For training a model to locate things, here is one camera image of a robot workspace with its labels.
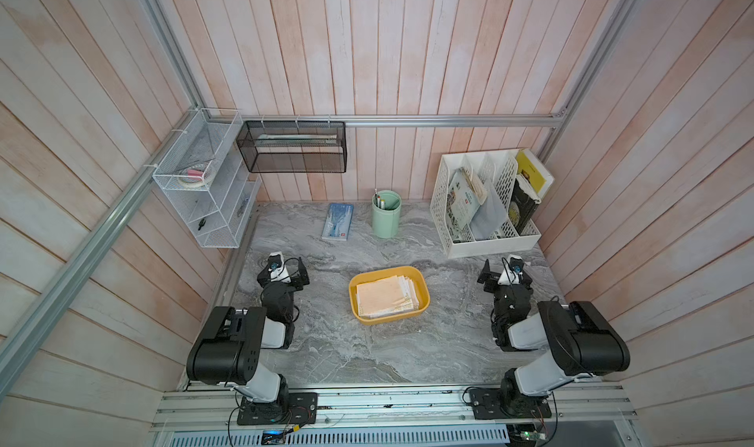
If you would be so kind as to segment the yellow plastic storage box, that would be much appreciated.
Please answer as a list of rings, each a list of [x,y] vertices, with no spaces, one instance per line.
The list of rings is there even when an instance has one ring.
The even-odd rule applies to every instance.
[[[353,314],[364,325],[418,316],[431,301],[424,276],[413,266],[358,274],[351,280],[349,292]]]

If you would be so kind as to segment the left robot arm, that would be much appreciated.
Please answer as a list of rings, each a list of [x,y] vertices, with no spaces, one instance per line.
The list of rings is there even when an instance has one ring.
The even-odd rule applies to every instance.
[[[256,405],[288,404],[288,384],[282,374],[259,361],[264,349],[287,349],[293,342],[300,310],[295,294],[309,284],[301,258],[272,253],[257,274],[260,305],[212,309],[186,363],[187,377],[207,385],[223,385]]]

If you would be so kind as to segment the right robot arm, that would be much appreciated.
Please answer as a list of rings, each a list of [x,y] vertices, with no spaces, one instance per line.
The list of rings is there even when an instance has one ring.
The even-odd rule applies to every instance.
[[[493,295],[493,340],[505,352],[545,350],[528,365],[506,372],[499,389],[502,402],[540,402],[581,376],[606,376],[628,369],[628,345],[592,303],[564,305],[555,297],[534,305],[533,280],[523,260],[504,258],[502,264],[504,270],[495,272],[486,261],[477,278],[483,290]]]

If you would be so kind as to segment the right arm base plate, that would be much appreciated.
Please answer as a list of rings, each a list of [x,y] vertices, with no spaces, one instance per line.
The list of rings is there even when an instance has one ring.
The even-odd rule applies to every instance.
[[[529,397],[516,389],[469,387],[467,404],[479,421],[550,419],[553,414],[546,397]]]

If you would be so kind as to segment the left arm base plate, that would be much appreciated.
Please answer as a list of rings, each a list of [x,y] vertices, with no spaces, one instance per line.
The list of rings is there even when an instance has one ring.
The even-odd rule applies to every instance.
[[[313,425],[316,422],[318,394],[296,392],[271,403],[255,403],[243,398],[237,423],[248,425]]]

